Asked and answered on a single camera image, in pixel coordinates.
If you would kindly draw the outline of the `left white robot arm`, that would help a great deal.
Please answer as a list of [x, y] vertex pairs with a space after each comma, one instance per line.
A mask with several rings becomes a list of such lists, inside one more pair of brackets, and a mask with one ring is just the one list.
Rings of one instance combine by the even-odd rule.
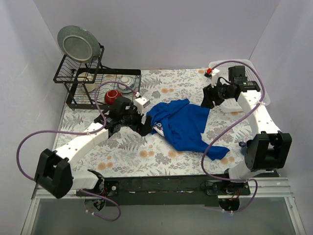
[[108, 140], [121, 127], [129, 127], [141, 136], [152, 132], [151, 117], [142, 122], [144, 109], [150, 104], [145, 97], [130, 100], [118, 97], [106, 105], [90, 126], [70, 142], [56, 148], [45, 149], [39, 157], [35, 181], [60, 199], [71, 190], [84, 189], [94, 196], [104, 191], [105, 178], [95, 170], [75, 172], [74, 166], [100, 143]]

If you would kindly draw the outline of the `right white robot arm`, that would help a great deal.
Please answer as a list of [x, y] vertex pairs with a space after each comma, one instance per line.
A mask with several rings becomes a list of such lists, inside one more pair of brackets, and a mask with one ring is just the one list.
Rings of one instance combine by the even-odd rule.
[[201, 106], [212, 109], [225, 100], [233, 98], [245, 114], [217, 138], [219, 139], [245, 119], [248, 120], [254, 135], [253, 139], [247, 141], [242, 148], [244, 160], [225, 172], [227, 177], [221, 182], [221, 188], [229, 195], [239, 189], [239, 182], [246, 182], [266, 171], [283, 168], [292, 143], [291, 135], [279, 129], [263, 103], [265, 87], [261, 79], [248, 80], [245, 70], [248, 66], [238, 61], [236, 66], [229, 67], [228, 81], [224, 84], [220, 82], [217, 66], [209, 68], [205, 73], [206, 77], [211, 78], [211, 83], [203, 89]]

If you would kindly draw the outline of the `blue printed t shirt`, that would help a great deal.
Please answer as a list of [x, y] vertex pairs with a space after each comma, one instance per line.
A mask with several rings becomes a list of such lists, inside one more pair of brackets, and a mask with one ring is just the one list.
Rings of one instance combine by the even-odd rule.
[[229, 149], [223, 146], [212, 146], [202, 140], [210, 110], [200, 105], [191, 104], [188, 99], [161, 102], [150, 111], [151, 125], [160, 124], [165, 139], [177, 151], [204, 153], [211, 160], [221, 160]]

